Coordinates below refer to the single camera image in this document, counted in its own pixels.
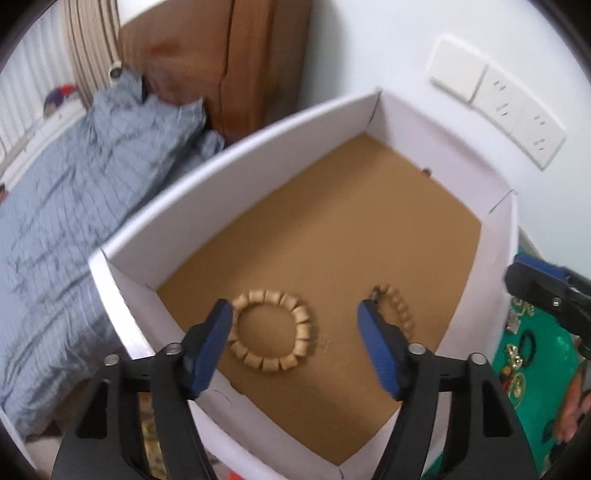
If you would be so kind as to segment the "person's right hand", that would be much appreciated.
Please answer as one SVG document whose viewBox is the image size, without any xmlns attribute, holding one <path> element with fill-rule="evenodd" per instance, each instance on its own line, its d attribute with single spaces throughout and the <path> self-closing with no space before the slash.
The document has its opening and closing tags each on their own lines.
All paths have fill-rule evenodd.
<svg viewBox="0 0 591 480">
<path fill-rule="evenodd" d="M 561 404 L 554 425 L 554 437 L 558 442 L 568 443 L 578 430 L 578 420 L 590 409 L 590 396 L 583 397 L 583 368 L 572 378 Z"/>
</svg>

